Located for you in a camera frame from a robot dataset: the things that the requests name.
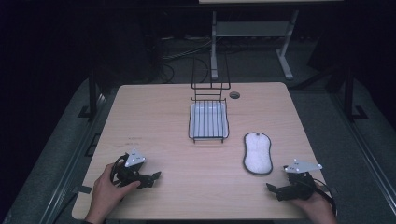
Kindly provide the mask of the black metal post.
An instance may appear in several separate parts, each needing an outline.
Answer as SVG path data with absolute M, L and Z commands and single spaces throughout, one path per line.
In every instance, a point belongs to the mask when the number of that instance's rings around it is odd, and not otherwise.
M 96 91 L 95 74 L 93 71 L 89 73 L 88 85 L 89 85 L 89 104 L 84 105 L 80 109 L 78 117 L 85 118 L 88 120 L 93 120 L 97 112 L 97 91 Z
M 350 122 L 356 119 L 368 119 L 367 114 L 360 105 L 353 105 L 354 74 L 351 67 L 346 69 L 344 88 L 344 113 Z

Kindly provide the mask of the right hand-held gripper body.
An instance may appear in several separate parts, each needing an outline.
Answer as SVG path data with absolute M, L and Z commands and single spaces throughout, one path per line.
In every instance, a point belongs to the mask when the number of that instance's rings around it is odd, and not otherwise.
M 284 171 L 290 182 L 290 185 L 286 189 L 285 200 L 309 199 L 316 188 L 311 172 L 321 169 L 321 164 L 299 161 L 297 159 L 294 159 L 291 164 L 285 166 Z

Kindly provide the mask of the white plate in rack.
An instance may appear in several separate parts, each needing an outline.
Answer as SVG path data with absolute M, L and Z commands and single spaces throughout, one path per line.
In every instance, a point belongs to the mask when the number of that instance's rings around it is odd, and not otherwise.
M 223 139 L 229 135 L 225 101 L 192 101 L 189 138 Z

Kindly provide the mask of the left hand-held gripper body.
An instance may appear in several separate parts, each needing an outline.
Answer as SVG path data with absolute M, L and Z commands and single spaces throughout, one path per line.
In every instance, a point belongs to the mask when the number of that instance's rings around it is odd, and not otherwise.
M 146 158 L 135 148 L 130 153 L 120 156 L 113 164 L 110 172 L 110 181 L 116 187 L 125 187 L 135 181 L 147 181 L 139 174 L 139 170 Z

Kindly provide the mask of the white sponge with dark edge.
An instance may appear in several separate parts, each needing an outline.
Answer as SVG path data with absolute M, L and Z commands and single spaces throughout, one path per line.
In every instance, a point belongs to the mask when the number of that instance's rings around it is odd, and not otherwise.
M 271 141 L 264 133 L 247 133 L 244 137 L 244 166 L 254 175 L 269 175 L 273 170 Z

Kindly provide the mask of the person's left hand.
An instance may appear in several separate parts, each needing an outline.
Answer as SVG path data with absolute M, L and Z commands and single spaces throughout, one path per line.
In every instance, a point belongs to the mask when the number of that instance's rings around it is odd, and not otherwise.
M 120 200 L 140 185 L 139 181 L 135 181 L 125 187 L 116 187 L 110 181 L 112 166 L 113 163 L 108 164 L 99 178 L 95 180 L 88 214 L 97 214 L 106 219 L 119 204 Z

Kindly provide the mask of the person's right hand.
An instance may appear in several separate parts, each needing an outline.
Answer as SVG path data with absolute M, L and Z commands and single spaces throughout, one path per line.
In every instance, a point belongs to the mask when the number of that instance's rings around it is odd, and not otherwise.
M 317 192 L 314 192 L 308 200 L 295 199 L 290 200 L 290 202 L 299 207 L 309 220 L 311 218 L 319 219 L 320 217 L 336 219 L 331 204 Z

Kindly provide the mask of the white metal stand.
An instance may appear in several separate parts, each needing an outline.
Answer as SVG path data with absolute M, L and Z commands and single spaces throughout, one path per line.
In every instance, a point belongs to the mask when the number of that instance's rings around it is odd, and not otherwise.
M 299 11 L 294 10 L 288 21 L 218 21 L 217 12 L 213 11 L 210 51 L 211 78 L 219 78 L 217 41 L 220 37 L 283 37 L 283 45 L 276 50 L 276 57 L 283 70 L 285 79 L 293 80 L 294 76 L 286 59 L 286 53 L 298 15 Z

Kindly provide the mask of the metal floor rail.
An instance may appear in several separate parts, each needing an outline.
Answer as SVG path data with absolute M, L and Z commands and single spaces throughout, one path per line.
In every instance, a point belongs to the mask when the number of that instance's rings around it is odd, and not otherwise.
M 93 143 L 103 129 L 100 119 L 104 117 L 105 106 L 106 97 L 100 93 L 93 98 L 96 109 L 93 115 L 90 107 L 83 104 L 78 106 L 75 116 L 61 118 L 61 130 L 56 131 L 56 136 L 67 142 L 59 143 L 57 152 L 51 152 L 45 159 L 45 170 L 56 172 L 55 185 L 39 224 L 55 224 L 78 194 L 95 149 Z
M 377 159 L 375 158 L 367 141 L 363 138 L 363 135 L 359 131 L 355 120 L 350 119 L 347 116 L 347 113 L 344 111 L 344 107 L 339 97 L 335 94 L 331 94 L 330 98 L 332 99 L 332 102 L 337 108 L 337 111 L 340 114 L 340 117 L 342 118 L 343 122 L 351 132 L 354 141 L 358 145 L 358 148 L 360 149 L 360 152 L 363 156 L 364 162 L 366 163 L 366 166 L 368 167 L 370 173 L 372 174 L 375 183 L 379 187 L 387 204 L 389 205 L 390 210 L 396 216 L 396 188 L 394 188 L 389 182 L 388 177 L 386 176 L 380 164 L 378 163 Z

